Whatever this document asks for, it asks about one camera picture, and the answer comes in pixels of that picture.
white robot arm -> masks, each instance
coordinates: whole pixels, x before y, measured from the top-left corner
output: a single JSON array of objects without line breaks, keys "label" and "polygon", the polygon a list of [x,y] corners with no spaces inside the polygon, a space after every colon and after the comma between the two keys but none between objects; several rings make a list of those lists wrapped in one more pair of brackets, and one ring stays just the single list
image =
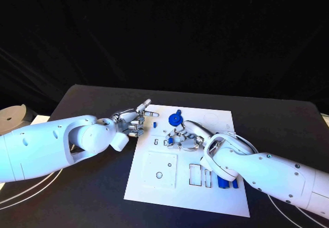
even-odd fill
[{"label": "white robot arm", "polygon": [[258,153],[238,135],[214,133],[198,123],[185,121],[169,133],[167,145],[195,151],[205,147],[201,165],[228,181],[240,174],[248,184],[284,201],[329,219],[329,174],[268,153]]},{"label": "white robot arm", "polygon": [[[0,136],[0,182],[43,176],[97,155],[108,145],[121,151],[127,135],[143,134],[143,116],[159,116],[144,111],[150,103],[149,99],[137,109],[111,118],[84,115],[22,127]],[[81,151],[71,151],[69,144]]]}]

blue gear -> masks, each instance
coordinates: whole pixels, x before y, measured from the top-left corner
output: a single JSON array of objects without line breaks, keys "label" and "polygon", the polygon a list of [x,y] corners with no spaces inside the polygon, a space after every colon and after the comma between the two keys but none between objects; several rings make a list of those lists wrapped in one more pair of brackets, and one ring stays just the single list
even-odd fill
[{"label": "blue gear", "polygon": [[178,127],[183,123],[182,111],[178,109],[178,112],[170,115],[169,123],[172,126]]}]

white wire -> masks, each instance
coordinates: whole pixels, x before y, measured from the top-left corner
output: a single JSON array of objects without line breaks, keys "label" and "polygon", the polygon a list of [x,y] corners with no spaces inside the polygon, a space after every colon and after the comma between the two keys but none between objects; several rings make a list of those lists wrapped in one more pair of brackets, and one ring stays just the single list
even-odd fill
[{"label": "white wire", "polygon": [[287,220],[299,227],[299,228],[303,228],[289,217],[287,217],[287,215],[281,212],[281,210],[279,209],[279,207],[276,206],[276,204],[274,204],[274,202],[273,202],[273,199],[271,199],[271,197],[270,197],[270,195],[267,194],[267,196],[268,196],[268,198],[270,198],[270,201],[271,201],[271,203],[273,203],[273,205],[274,205],[274,207],[277,208],[277,210],[280,211],[280,213],[283,214],[283,216],[287,218]]},{"label": "white wire", "polygon": [[36,186],[41,185],[41,183],[42,183],[52,175],[53,175],[53,172],[48,175],[48,177],[46,177],[35,186],[32,186],[29,189],[26,189],[23,192],[20,192],[16,196],[13,196],[13,197],[10,197],[9,199],[6,199],[4,201],[2,201],[0,204],[4,203],[4,202],[7,202],[7,201],[10,201],[12,199],[15,199],[15,198],[19,197],[20,195],[23,195],[26,192],[29,192]]},{"label": "white wire", "polygon": [[52,184],[52,182],[53,182],[55,179],[58,178],[58,176],[59,176],[62,170],[64,170],[64,169],[61,169],[61,171],[59,171],[58,175],[55,176],[53,180],[49,182],[49,184],[43,187],[42,190],[39,190],[32,196],[29,196],[28,198],[25,198],[22,201],[16,202],[15,204],[9,205],[7,207],[0,208],[0,210],[3,210],[3,209],[6,209],[6,208],[12,207],[13,205],[22,203],[22,202],[26,201],[29,198],[32,198],[36,194],[39,194],[39,193],[45,190],[45,188]]},{"label": "white wire", "polygon": [[325,228],[328,228],[322,223],[319,223],[303,211],[302,211],[302,209],[299,208],[299,207],[296,207],[299,210],[300,210],[300,212],[307,216],[307,218],[313,221],[313,222],[316,222],[322,227],[325,227]]}]

table surface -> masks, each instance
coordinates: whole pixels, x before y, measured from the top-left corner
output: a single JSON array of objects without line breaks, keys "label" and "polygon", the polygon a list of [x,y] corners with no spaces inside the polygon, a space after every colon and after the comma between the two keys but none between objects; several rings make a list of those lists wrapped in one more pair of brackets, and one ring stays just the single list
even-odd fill
[{"label": "table surface", "polygon": [[[137,107],[147,98],[154,105],[230,110],[235,131],[260,152],[329,172],[329,128],[310,102],[75,85],[49,121],[85,114],[110,117],[117,110]],[[137,139],[130,138],[121,152],[110,147],[65,168],[41,194],[0,211],[2,227],[294,227],[267,195],[247,183],[251,218],[124,200],[136,144]],[[41,180],[7,183],[0,200]],[[274,202],[299,225],[316,227],[292,205]]]}]

black backdrop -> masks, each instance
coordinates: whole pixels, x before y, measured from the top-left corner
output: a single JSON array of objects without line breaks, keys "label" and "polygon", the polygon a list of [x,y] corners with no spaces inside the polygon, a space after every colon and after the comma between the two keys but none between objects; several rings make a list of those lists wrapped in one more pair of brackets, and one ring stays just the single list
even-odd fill
[{"label": "black backdrop", "polygon": [[0,108],[51,114],[84,84],[305,100],[329,113],[328,15],[309,1],[2,2]]}]

